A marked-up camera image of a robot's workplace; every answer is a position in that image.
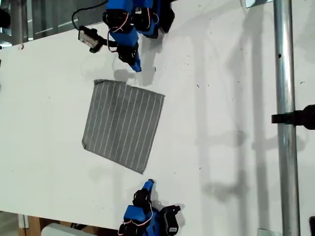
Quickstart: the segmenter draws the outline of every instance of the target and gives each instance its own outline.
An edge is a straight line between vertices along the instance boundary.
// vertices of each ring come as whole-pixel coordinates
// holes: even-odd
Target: white tabletop
[[[0,50],[0,210],[117,229],[152,178],[153,200],[183,208],[179,235],[282,231],[273,5],[173,6],[162,45],[140,39],[139,74],[105,47],[89,53],[74,30]],[[297,109],[315,103],[314,9],[293,4]],[[95,27],[106,36],[104,24]],[[143,175],[81,144],[93,80],[124,75],[165,95]],[[314,132],[298,128],[302,235],[315,215],[313,141]]]

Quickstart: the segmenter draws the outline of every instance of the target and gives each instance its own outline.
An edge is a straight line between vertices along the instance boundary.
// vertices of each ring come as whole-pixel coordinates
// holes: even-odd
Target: white stripe
[[[128,131],[129,131],[130,123],[131,123],[131,120],[132,120],[132,115],[133,115],[133,111],[134,111],[134,106],[136,105],[138,92],[139,92],[139,90],[137,90],[136,98],[135,98],[135,100],[134,100],[134,102],[133,102],[133,108],[132,108],[132,112],[131,112],[131,116],[130,116],[130,120],[129,120],[128,129],[127,129],[127,132],[126,132],[126,138],[125,138],[125,142],[124,142],[124,145],[123,145],[123,151],[122,151],[122,154],[120,155],[119,162],[122,160],[123,152],[124,152],[124,149],[125,149],[125,144],[126,144],[126,140],[127,140],[127,137],[128,137]]]
[[[112,107],[112,100],[113,100],[113,96],[114,96],[114,92],[115,92],[115,86],[116,86],[116,83],[114,83],[112,98],[110,99],[110,102],[109,102],[110,105],[109,105],[109,109],[108,109],[108,111],[107,111],[107,117],[106,117],[106,121],[105,121],[105,126],[104,126],[102,141],[100,142],[100,146],[99,146],[99,150],[98,150],[99,153],[100,153],[100,150],[101,150],[101,148],[102,148],[102,144],[103,144],[103,140],[104,140],[106,125],[107,125],[107,121],[108,121],[108,115],[109,115],[109,112],[110,112],[110,108]]]
[[[100,96],[99,96],[100,98],[99,98],[99,102],[98,102],[98,108],[99,108],[100,101],[101,101],[101,99],[102,99],[102,93],[103,93],[104,84],[105,84],[105,82],[103,82],[102,90],[101,90],[101,92],[100,92]],[[94,129],[95,129],[95,124],[96,124],[96,120],[97,120],[97,113],[98,113],[98,109],[96,110],[95,122],[94,122],[94,125],[93,125],[93,131],[92,131],[92,135],[91,135],[91,139],[90,139],[90,148],[91,148],[91,141],[92,141],[92,138],[93,138]]]
[[[50,30],[52,30],[52,29],[53,29],[53,28],[45,29],[45,30],[42,30],[42,31],[40,31],[40,32],[36,32],[35,34],[44,33],[44,32],[46,32],[46,31],[50,31]]]
[[[122,113],[122,109],[123,109],[123,106],[124,106],[124,99],[125,99],[125,95],[126,95],[126,90],[127,90],[127,86],[125,85],[125,92],[124,92],[124,96],[123,96],[122,106],[120,107],[120,111],[119,111],[119,115],[118,115],[118,120],[117,120],[117,125],[116,125],[116,129],[115,129],[115,134],[114,134],[114,138],[113,138],[113,143],[112,143],[112,146],[111,146],[111,148],[110,148],[109,156],[110,156],[110,154],[112,154],[112,150],[113,150],[113,146],[114,146],[114,141],[115,141],[115,138],[116,138],[116,132],[117,132],[118,124],[119,124],[120,114]]]
[[[68,21],[68,22],[66,22],[66,23],[63,23],[63,24],[61,24],[61,25],[58,25],[58,27],[62,27],[62,26],[65,26],[65,25],[69,25],[69,24],[71,24],[72,23],[72,21]]]
[[[150,128],[150,123],[151,123],[151,119],[152,119],[152,114],[154,112],[154,106],[156,105],[156,94],[154,94],[154,103],[153,103],[153,108],[152,108],[152,111],[151,111],[151,115],[150,115],[150,119],[149,119],[149,124],[148,124],[148,127],[147,127],[147,131],[146,131],[146,134],[144,135],[144,140],[143,140],[143,143],[142,143],[142,148],[141,148],[141,151],[140,151],[140,155],[139,155],[139,159],[138,159],[138,164],[137,164],[137,167],[136,167],[136,171],[138,169],[138,166],[139,166],[139,162],[140,162],[140,159],[141,159],[141,154],[142,154],[142,151],[143,151],[143,146],[144,146],[144,143],[146,141],[146,137],[147,137],[147,134],[148,134],[148,130]]]
[[[127,164],[127,161],[128,161],[128,157],[129,157],[129,152],[130,152],[130,147],[131,147],[133,135],[134,135],[134,132],[135,132],[136,127],[137,127],[137,123],[138,123],[138,119],[139,119],[139,114],[140,114],[140,112],[141,112],[141,106],[142,106],[142,101],[143,101],[143,95],[144,95],[144,91],[143,91],[142,98],[141,98],[141,102],[140,102],[140,108],[139,108],[139,112],[138,112],[138,115],[137,115],[136,124],[134,125],[134,129],[133,129],[133,133],[132,133],[132,137],[131,137],[131,142],[130,142],[130,144],[129,144],[129,148],[128,148],[128,153],[127,153],[127,158],[126,158],[125,165]]]
[[[94,95],[93,95],[93,98],[92,98],[92,100],[93,100],[93,104],[92,104],[92,109],[91,109],[91,111],[90,111],[90,120],[89,120],[89,123],[88,123],[88,129],[87,129],[87,135],[89,134],[89,130],[90,130],[90,125],[91,125],[91,120],[92,120],[92,114],[93,114],[93,110],[94,110],[94,106],[95,106],[95,97],[96,97],[96,94],[97,94],[97,88],[98,88],[98,86],[96,86],[96,89],[95,89],[95,92],[94,92]]]
[[[122,130],[120,132],[120,135],[119,135],[119,141],[118,141],[118,145],[116,147],[116,153],[115,153],[115,156],[114,156],[114,161],[116,160],[116,155],[117,155],[117,150],[118,150],[118,147],[119,147],[119,144],[120,144],[120,138],[122,136],[122,133],[123,133],[123,129],[124,129],[124,125],[125,125],[125,120],[126,120],[126,116],[127,116],[127,113],[128,113],[128,108],[129,108],[129,103],[130,103],[130,98],[131,98],[131,94],[132,94],[132,87],[131,87],[131,90],[130,90],[130,95],[129,95],[129,99],[128,99],[128,104],[127,104],[127,110],[126,110],[126,113],[125,113],[125,118],[124,118],[124,121],[123,121],[123,126],[122,126]]]
[[[108,144],[108,139],[109,139],[109,135],[110,135],[110,131],[112,130],[112,124],[113,124],[113,120],[114,120],[114,116],[115,116],[115,111],[116,111],[116,108],[117,108],[117,101],[118,101],[118,97],[119,97],[119,93],[120,93],[120,88],[121,88],[121,85],[122,85],[122,83],[119,83],[119,89],[118,89],[118,95],[117,95],[117,98],[116,98],[115,109],[114,109],[114,113],[113,113],[112,121],[110,122],[109,132],[108,132],[108,136],[107,136],[106,145],[105,145],[105,149],[104,149],[104,154],[103,154],[103,155],[105,155],[105,152],[106,152],[106,147],[107,147],[107,144]]]
[[[105,82],[103,82],[102,91],[100,92],[100,99],[99,99],[98,108],[97,108],[97,111],[96,111],[95,123],[97,122],[97,113],[98,113],[98,111],[99,111],[99,105],[100,105],[100,103],[102,102],[102,94],[103,94],[104,84],[105,84]],[[109,88],[109,85],[107,86],[106,98],[105,98],[104,106],[105,106],[106,100],[107,100],[108,88]],[[94,143],[93,152],[95,152],[95,147],[96,147],[96,144],[97,144],[97,141],[98,141],[99,130],[100,130],[100,126],[102,125],[102,120],[103,120],[103,112],[104,112],[104,107],[103,107],[102,113],[101,113],[101,115],[100,115],[100,123],[99,123],[98,131],[97,131],[96,141],[95,141],[95,143]]]
[[[159,115],[160,115],[160,112],[161,112],[161,108],[162,108],[162,98],[163,98],[163,97],[161,97],[161,99],[160,99],[160,104],[159,104],[159,109],[158,109],[156,124],[155,124],[155,126],[154,126],[154,131],[156,131],[157,126],[158,126],[158,118],[159,118]],[[147,155],[146,155],[146,159],[145,159],[145,161],[144,161],[144,163],[143,163],[143,168],[145,167],[145,165],[146,165],[146,163],[147,163],[147,160],[148,160],[148,158],[149,158],[149,150],[150,150],[150,147],[151,147],[151,145],[152,145],[153,137],[154,137],[154,134],[155,134],[154,131],[153,131],[153,133],[152,133],[150,145],[149,145],[149,147],[148,147],[148,152],[147,152]]]
[[[150,101],[150,96],[151,96],[151,93],[149,93],[149,98],[148,98],[146,110],[144,112],[143,120],[142,120],[142,123],[141,123],[141,128],[140,128],[139,135],[138,135],[138,140],[137,140],[137,143],[136,143],[136,148],[134,149],[134,153],[133,153],[133,157],[132,157],[130,168],[132,167],[134,156],[136,155],[136,150],[137,150],[139,139],[140,139],[140,136],[141,136],[141,130],[142,130],[142,127],[143,127],[143,122],[144,122],[144,119],[146,117],[146,113],[147,113],[147,109],[148,109],[148,105],[149,105],[149,101]]]

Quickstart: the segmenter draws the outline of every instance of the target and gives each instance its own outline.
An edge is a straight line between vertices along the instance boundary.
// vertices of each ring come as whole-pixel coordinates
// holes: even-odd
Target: metal pole
[[[291,0],[274,0],[278,114],[295,111]],[[283,236],[300,236],[295,126],[278,124]]]
[[[26,0],[13,0],[11,2],[11,30],[13,45],[29,40]]]

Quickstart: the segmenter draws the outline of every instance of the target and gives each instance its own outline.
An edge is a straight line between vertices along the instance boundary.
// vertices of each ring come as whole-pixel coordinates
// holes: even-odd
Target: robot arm
[[[161,211],[152,207],[151,191],[154,181],[149,179],[133,196],[120,226],[118,236],[174,236],[178,232],[176,214],[179,206],[167,206]]]
[[[158,29],[168,33],[175,14],[171,9],[173,0],[108,0],[103,21],[108,25],[107,40],[96,29],[79,28],[79,40],[87,44],[90,52],[96,53],[105,45],[117,52],[119,59],[135,72],[141,71],[138,53],[138,33],[145,37],[158,38]]]

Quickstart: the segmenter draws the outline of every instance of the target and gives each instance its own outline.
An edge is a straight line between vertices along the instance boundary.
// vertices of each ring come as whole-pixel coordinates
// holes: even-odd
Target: gray striped towel
[[[123,82],[95,80],[84,149],[142,174],[163,102],[162,94]]]

